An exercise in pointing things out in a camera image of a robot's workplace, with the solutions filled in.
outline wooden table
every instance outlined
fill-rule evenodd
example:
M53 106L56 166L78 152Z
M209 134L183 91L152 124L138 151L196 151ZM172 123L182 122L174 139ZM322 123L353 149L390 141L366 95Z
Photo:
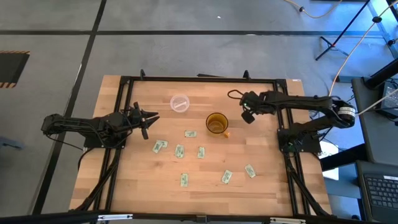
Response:
M120 76L104 76L94 116L113 112L119 80ZM290 95L303 95L300 80L287 80L287 84ZM112 212L292 215L284 160L278 150L277 116L256 116L255 122L246 124L239 101L226 96L233 89L259 93L272 90L272 85L134 82L131 105L138 101L142 109L159 112L160 119L148 130L148 140L143 140L140 131L134 131L127 140L121 154ZM171 97L178 94L190 99L185 113L170 108ZM308 111L292 111L295 122L308 121ZM208 134L205 120L213 112L223 113L229 119L230 138ZM185 130L197 131L197 137L185 138ZM166 140L169 145L155 154L152 147L157 139ZM177 144L185 146L183 159L174 156ZM206 147L204 159L197 159L199 146ZM94 149L82 160L70 208L79 206L97 184L103 155L104 149ZM309 153L300 155L308 189L331 212L318 159ZM257 173L253 179L244 170L247 164ZM228 185L221 182L226 169L233 172ZM180 186L181 173L189 174L188 187ZM107 187L100 208L104 208L106 193ZM302 211L297 186L296 194Z

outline black tripod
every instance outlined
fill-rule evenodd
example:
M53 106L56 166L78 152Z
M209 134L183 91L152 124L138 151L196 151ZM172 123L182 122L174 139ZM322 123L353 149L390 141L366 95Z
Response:
M367 0L365 4L362 6L362 8L358 11L358 13L354 16L354 18L349 22L349 24L346 26L346 28L342 31L342 33L337 37L337 39L331 43L329 40L326 40L326 38L321 37L322 40L324 40L326 43L328 43L328 48L322 52L315 60L320 59L324 54L326 54L329 50L338 50L339 52L343 53L344 55L348 56L346 52L344 52L341 49L338 49L336 47L337 42L340 40L340 38L344 35L344 33L347 31L347 29L350 27L350 25L355 21L355 19L359 16L359 14L362 12L362 10L368 5L370 0Z

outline dollar bill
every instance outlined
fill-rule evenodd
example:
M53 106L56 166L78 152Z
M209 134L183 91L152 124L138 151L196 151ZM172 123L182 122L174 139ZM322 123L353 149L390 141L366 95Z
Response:
M196 131L185 131L185 137L196 137L197 136L197 132Z
M248 164L244 167L244 169L246 170L246 172L249 174L250 178L253 178L256 176L256 172L253 169L253 166Z
M188 187L188 174L181 174L181 187Z
M161 142L156 141L155 146L152 148L152 151L157 154L162 148L162 145L163 144Z
M232 172L229 170L225 170L223 178L221 178L222 183L228 184L229 180L231 180Z
M175 152L174 152L175 157L177 158L184 158L184 146L183 145L177 145L177 147L175 148Z
M156 140L157 142L162 143L162 147L167 147L168 142L163 140Z
M198 159L204 159L204 158L205 158L205 148L204 147L199 147Z

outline keyboard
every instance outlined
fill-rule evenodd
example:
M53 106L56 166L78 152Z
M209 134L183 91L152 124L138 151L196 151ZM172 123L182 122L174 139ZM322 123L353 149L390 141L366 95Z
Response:
M364 179L372 206L398 210L398 177L365 174Z

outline concrete floor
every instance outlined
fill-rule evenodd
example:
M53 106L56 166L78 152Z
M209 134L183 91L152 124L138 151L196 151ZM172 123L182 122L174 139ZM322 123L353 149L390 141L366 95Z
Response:
M313 14L334 4L297 2ZM99 4L99 0L3 0L0 29L90 30ZM344 2L330 15L313 20L283 0L113 0L107 2L99 29L342 30L361 5ZM371 18L365 9L350 30L367 30ZM0 35L1 50L31 51L18 85L0 91L0 136L26 145L21 151L0 150L0 217L25 215L31 209L52 145L40 132L41 122L49 114L63 113L87 40L87 36ZM342 38L338 47L349 52L358 40ZM249 70L253 78L298 78L303 80L306 95L326 95L345 56L333 51L314 61L325 48L317 36L97 36L73 115L92 116L103 75L138 75L142 68L148 76L185 77L197 73L241 77ZM383 39L369 37L342 74L368 76L392 59ZM350 87L338 83L333 92L349 99ZM327 138L343 148L362 143L360 123L350 129L333 129ZM81 145L83 138L67 134L65 141ZM63 146L43 212L68 210L80 155L80 151ZM331 198L333 213L349 218L355 211L351 202Z

